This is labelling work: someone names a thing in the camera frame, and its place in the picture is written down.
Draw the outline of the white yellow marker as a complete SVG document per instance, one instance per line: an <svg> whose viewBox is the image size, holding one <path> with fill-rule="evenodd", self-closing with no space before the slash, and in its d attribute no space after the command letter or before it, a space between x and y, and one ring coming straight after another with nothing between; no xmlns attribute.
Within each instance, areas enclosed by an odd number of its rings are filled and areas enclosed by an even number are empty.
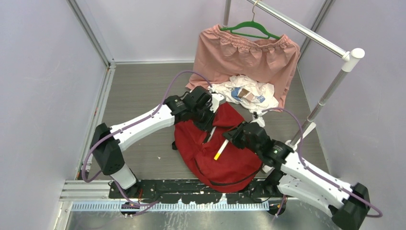
<svg viewBox="0 0 406 230"><path fill-rule="evenodd" d="M217 153L214 156L215 161L217 161L219 159L219 157L221 156L222 152L225 150L228 143L229 143L229 140L227 140L227 139L222 143L219 150L217 151Z"/></svg>

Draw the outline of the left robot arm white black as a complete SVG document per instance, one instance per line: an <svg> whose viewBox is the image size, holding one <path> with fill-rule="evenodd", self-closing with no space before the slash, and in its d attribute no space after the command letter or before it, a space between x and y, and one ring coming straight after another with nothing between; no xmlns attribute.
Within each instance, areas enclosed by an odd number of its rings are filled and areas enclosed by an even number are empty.
<svg viewBox="0 0 406 230"><path fill-rule="evenodd" d="M164 98L157 107L127 122L95 129L90 153L104 175L110 176L128 198L138 195L138 179L124 161L123 152L144 137L179 122L192 121L202 131L210 131L226 98L198 86L183 96Z"/></svg>

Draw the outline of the red backpack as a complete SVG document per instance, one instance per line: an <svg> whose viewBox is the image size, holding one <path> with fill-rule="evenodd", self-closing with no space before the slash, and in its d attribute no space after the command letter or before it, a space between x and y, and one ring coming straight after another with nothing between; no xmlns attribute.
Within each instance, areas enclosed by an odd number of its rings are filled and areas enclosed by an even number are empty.
<svg viewBox="0 0 406 230"><path fill-rule="evenodd" d="M245 119L229 103L220 105L214 118L214 131L202 131L189 120L175 125L175 145L190 171L206 186L221 192L244 189L262 169L262 161L249 149L227 143L223 133Z"/></svg>

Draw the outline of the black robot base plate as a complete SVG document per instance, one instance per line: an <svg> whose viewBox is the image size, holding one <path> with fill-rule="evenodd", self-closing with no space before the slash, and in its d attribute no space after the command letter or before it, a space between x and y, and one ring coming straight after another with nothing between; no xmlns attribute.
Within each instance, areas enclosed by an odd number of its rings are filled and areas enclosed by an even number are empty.
<svg viewBox="0 0 406 230"><path fill-rule="evenodd" d="M216 191L198 179L144 179L124 193L134 203L140 204L157 201L159 204L205 205L218 204L221 200L227 204L259 204L282 198L282 194L264 180L256 178L241 190L231 193Z"/></svg>

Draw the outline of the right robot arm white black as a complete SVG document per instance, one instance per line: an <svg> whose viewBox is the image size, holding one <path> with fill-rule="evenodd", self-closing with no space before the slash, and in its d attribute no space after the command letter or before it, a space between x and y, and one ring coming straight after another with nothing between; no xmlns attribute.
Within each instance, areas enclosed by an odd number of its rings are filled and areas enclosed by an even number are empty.
<svg viewBox="0 0 406 230"><path fill-rule="evenodd" d="M312 164L300 160L298 152L281 141L271 139L256 122L242 122L223 134L239 149L254 152L264 165L274 168L267 177L266 191L298 198L331 217L342 230L358 230L370 208L369 191L361 183L351 185Z"/></svg>

